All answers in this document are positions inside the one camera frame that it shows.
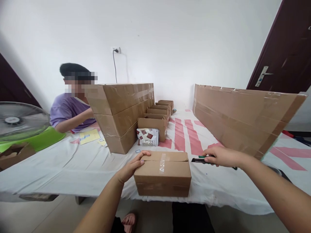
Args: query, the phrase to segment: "paper card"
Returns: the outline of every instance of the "paper card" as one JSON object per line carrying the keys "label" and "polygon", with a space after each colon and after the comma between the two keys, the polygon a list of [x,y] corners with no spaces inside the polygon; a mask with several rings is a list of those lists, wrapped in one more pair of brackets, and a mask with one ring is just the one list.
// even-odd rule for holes
{"label": "paper card", "polygon": [[100,139],[97,129],[80,133],[80,145]]}
{"label": "paper card", "polygon": [[107,147],[108,145],[107,145],[107,142],[106,142],[106,140],[103,138],[103,139],[98,139],[98,141],[97,141],[99,144],[101,144],[102,146],[104,146],[104,147]]}

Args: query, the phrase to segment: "snack bag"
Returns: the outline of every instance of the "snack bag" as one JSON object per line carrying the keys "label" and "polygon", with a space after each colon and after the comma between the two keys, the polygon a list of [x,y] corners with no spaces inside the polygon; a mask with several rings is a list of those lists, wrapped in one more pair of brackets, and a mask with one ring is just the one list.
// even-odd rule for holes
{"label": "snack bag", "polygon": [[142,128],[137,129],[137,137],[139,146],[158,146],[159,145],[159,133],[158,129]]}

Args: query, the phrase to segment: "black pants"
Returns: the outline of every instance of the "black pants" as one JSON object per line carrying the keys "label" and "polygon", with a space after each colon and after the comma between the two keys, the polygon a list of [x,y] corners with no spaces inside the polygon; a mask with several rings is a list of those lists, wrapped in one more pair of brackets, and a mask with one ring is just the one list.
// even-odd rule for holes
{"label": "black pants", "polygon": [[[215,233],[205,205],[173,202],[172,211],[174,233]],[[114,218],[111,233],[124,233],[120,218]]]}

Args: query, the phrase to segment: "dark red door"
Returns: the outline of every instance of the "dark red door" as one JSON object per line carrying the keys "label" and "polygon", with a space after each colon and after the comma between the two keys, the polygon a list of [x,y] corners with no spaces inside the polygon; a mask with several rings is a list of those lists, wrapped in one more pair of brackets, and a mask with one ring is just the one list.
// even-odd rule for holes
{"label": "dark red door", "polygon": [[41,107],[1,54],[0,101],[21,102]]}
{"label": "dark red door", "polygon": [[247,89],[305,92],[311,85],[311,1],[283,0]]}

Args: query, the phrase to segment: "green plastic container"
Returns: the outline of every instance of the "green plastic container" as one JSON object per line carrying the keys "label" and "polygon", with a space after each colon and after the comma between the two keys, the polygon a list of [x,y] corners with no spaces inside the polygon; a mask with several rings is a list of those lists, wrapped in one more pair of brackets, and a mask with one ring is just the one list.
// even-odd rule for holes
{"label": "green plastic container", "polygon": [[59,133],[52,126],[49,126],[42,133],[32,136],[30,138],[21,139],[17,141],[0,142],[0,153],[8,149],[11,145],[20,144],[22,142],[28,142],[34,148],[34,150],[38,152],[59,142],[65,136],[66,136],[65,133]]}

